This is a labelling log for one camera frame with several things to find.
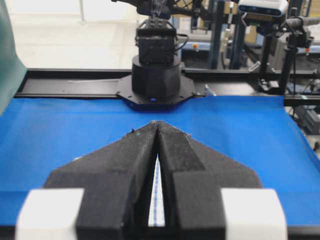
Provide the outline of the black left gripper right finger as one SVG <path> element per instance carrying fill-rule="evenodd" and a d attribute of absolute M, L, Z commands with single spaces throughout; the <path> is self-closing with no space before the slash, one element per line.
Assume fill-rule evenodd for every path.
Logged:
<path fill-rule="evenodd" d="M 253 169 L 163 121 L 157 141 L 170 218 L 181 239 L 287 239 L 278 195 Z"/>

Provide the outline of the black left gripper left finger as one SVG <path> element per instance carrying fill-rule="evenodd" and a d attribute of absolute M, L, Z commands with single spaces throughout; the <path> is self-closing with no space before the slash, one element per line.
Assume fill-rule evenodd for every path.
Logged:
<path fill-rule="evenodd" d="M 158 123 L 54 169 L 27 195 L 17 240 L 122 240 L 152 166 Z"/>

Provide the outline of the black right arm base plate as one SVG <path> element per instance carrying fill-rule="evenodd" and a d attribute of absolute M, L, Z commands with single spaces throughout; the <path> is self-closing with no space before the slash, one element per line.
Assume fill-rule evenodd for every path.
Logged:
<path fill-rule="evenodd" d="M 131 109 L 137 111 L 164 111 L 177 107 L 179 104 L 196 96 L 194 81 L 188 77 L 180 77 L 180 86 L 176 93 L 159 96 L 137 93 L 133 91 L 132 76 L 128 75 L 118 80 L 116 96 L 121 98 Z"/>

